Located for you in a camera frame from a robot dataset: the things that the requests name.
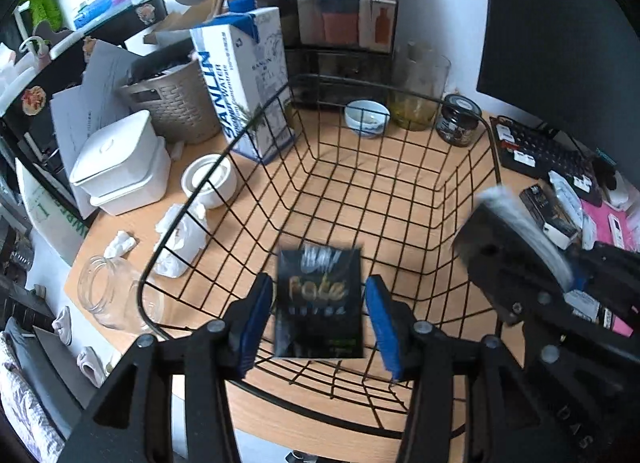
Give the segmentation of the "clear glass jar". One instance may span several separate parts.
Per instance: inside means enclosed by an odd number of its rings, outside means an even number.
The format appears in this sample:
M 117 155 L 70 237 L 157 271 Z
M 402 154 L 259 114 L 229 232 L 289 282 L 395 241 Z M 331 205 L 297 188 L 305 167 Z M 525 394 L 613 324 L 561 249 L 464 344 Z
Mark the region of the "clear glass jar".
M 77 295 L 103 327 L 139 335 L 150 331 L 138 310 L 140 280 L 141 272 L 130 261 L 96 255 L 81 269 Z

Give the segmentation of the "white remote control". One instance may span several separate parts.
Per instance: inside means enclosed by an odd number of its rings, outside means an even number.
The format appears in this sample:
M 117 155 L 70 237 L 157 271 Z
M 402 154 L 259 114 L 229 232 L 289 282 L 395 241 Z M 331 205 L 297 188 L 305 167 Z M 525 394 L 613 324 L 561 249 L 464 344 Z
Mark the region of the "white remote control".
M 608 224 L 610 225 L 613 245 L 616 246 L 617 249 L 626 249 L 620 220 L 614 214 L 608 214 Z

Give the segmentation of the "black white tissue box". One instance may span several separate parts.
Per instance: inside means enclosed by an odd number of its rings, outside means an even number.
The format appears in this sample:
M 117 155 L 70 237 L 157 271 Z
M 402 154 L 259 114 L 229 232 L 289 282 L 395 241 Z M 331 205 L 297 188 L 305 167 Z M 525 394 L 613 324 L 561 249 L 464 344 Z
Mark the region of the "black white tissue box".
M 544 235 L 562 251 L 578 237 L 578 228 L 570 221 L 555 198 L 540 185 L 523 189 L 520 199 Z

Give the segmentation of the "pink desk mat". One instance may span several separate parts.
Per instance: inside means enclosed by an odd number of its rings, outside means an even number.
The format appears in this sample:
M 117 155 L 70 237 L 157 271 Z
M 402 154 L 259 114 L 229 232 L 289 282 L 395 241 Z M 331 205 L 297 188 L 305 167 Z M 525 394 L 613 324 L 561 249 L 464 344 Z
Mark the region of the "pink desk mat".
M 582 203 L 582 248 L 586 251 L 586 290 L 612 315 L 615 333 L 639 336 L 639 253 L 634 252 L 623 212 Z M 608 214 L 623 228 L 626 249 L 613 245 Z

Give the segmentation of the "white snack bag near keyboard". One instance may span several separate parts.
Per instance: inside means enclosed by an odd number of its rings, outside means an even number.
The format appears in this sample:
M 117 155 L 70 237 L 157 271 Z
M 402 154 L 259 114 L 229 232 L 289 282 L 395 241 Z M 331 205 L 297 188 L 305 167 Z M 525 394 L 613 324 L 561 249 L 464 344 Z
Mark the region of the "white snack bag near keyboard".
M 548 177 L 556 200 L 558 200 L 562 206 L 564 213 L 577 229 L 582 230 L 584 213 L 582 212 L 582 202 L 580 202 L 575 190 L 570 186 L 570 183 L 556 171 L 550 171 Z

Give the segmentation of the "crumpled white tissue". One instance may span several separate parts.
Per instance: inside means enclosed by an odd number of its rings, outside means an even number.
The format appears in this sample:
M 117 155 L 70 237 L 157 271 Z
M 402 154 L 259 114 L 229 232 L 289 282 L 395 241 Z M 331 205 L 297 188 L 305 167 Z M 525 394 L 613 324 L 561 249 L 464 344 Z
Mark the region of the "crumpled white tissue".
M 163 277 L 177 279 L 188 269 L 198 252 L 204 249 L 208 236 L 207 210 L 200 202 L 189 206 L 177 226 L 169 230 L 182 206 L 173 204 L 155 225 L 158 241 L 153 251 L 160 251 L 154 264 L 154 272 Z

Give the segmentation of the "large white snack bag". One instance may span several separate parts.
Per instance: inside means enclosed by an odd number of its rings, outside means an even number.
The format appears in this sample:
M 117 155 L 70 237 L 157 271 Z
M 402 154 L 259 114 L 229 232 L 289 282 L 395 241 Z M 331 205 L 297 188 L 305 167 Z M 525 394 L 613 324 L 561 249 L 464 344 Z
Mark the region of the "large white snack bag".
M 574 275 L 570 263 L 538 228 L 533 217 L 508 188 L 497 185 L 482 191 L 478 196 L 478 206 L 488 209 L 513 235 L 528 245 L 538 261 L 549 269 L 562 292 L 566 293 L 572 288 Z

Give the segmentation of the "black mechanical keyboard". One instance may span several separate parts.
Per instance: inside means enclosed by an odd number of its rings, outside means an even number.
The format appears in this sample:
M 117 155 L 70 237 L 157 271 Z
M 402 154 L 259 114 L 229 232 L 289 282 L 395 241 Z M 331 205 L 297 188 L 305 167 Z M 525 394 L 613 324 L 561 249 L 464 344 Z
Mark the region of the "black mechanical keyboard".
M 577 150 L 570 150 L 540 131 L 506 116 L 491 116 L 501 166 L 529 178 L 550 180 L 554 171 L 574 189 L 579 199 L 600 208 L 602 194 L 591 164 Z

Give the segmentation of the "white lidded storage box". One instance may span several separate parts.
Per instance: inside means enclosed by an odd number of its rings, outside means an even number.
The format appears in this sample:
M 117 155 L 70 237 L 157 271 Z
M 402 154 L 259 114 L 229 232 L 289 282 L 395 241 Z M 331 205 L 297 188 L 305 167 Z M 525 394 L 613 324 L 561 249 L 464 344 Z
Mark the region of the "white lidded storage box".
M 70 170 L 70 186 L 82 216 L 96 209 L 117 216 L 163 199 L 170 157 L 165 138 L 141 110 L 93 133 Z

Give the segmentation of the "dark glass jar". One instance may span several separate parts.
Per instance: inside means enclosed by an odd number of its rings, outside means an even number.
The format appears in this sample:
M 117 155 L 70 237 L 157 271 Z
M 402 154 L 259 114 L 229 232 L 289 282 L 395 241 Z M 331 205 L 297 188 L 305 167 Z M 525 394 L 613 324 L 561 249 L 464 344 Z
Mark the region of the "dark glass jar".
M 436 121 L 436 132 L 442 140 L 456 147 L 467 147 L 475 136 L 482 118 L 476 102 L 459 94 L 448 94 Z

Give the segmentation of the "grey woven basket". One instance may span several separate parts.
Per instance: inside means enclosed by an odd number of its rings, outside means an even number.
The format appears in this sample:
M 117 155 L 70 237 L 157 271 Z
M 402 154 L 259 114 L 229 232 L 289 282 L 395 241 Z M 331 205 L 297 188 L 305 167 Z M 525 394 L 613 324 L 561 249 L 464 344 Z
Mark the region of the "grey woven basket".
M 117 93 L 131 110 L 148 110 L 155 133 L 168 144 L 196 145 L 220 133 L 198 60 L 153 79 L 119 86 Z

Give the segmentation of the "small ceramic bowl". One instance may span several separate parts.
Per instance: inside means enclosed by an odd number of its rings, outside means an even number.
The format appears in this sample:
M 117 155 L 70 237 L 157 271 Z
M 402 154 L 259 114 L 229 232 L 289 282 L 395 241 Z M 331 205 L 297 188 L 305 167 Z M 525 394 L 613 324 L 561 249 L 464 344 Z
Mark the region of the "small ceramic bowl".
M 375 138 L 384 134 L 390 110 L 373 100 L 354 100 L 344 108 L 346 126 L 361 138 Z

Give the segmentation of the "black computer monitor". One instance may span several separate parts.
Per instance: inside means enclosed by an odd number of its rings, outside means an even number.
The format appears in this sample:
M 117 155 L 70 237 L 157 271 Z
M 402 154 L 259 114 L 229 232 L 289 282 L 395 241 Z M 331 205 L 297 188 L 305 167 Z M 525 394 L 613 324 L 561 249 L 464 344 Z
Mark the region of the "black computer monitor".
M 614 0 L 488 0 L 477 90 L 639 168 L 639 38 Z

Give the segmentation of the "clear glass with liquid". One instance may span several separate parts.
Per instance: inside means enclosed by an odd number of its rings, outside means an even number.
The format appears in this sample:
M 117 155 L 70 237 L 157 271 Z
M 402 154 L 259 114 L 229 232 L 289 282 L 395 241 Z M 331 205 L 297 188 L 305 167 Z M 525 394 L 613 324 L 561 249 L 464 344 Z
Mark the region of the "clear glass with liquid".
M 393 89 L 388 95 L 392 120 L 408 131 L 425 131 L 439 109 L 450 60 L 425 42 L 408 41 L 395 56 Z

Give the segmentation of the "white blue water carton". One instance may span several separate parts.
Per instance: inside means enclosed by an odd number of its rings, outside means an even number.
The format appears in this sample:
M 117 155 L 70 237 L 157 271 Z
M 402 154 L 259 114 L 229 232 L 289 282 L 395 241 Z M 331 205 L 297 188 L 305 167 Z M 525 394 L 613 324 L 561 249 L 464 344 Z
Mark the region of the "white blue water carton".
M 190 34 L 227 142 L 247 159 L 271 162 L 294 140 L 284 114 L 291 90 L 279 9 L 233 0 Z

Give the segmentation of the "dark acrylic organizer shelf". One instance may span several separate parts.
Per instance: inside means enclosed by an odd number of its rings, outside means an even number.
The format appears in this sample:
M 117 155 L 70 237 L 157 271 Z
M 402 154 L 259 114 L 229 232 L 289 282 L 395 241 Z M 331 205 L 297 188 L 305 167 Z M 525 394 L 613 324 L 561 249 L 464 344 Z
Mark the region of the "dark acrylic organizer shelf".
M 384 102 L 399 0 L 255 0 L 279 9 L 288 75 L 302 105 Z

